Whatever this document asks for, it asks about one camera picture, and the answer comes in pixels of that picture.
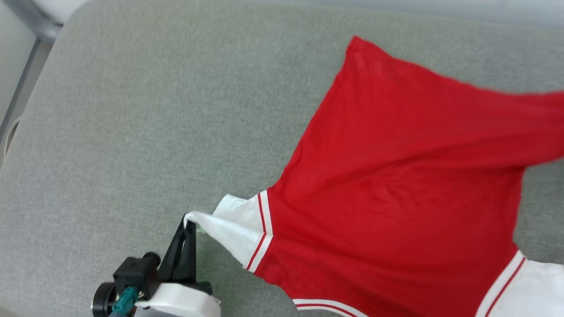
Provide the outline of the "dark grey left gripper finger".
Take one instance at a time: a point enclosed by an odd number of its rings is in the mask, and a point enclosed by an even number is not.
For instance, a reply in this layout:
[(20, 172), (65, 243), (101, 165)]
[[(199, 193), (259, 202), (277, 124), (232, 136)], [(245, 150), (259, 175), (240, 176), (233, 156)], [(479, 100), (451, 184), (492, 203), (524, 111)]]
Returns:
[(184, 247), (186, 227), (182, 219), (159, 267), (159, 278), (163, 281), (181, 281), (189, 277)]
[(179, 225), (173, 241), (173, 280), (196, 281), (196, 225), (189, 221)]

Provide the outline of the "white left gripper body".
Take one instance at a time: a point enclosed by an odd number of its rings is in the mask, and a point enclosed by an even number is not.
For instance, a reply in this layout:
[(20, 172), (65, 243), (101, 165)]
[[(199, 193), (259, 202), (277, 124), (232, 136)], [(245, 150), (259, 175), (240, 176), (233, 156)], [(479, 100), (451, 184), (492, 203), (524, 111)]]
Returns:
[(163, 283), (147, 301), (136, 303), (135, 317), (219, 317), (220, 301), (204, 291)]

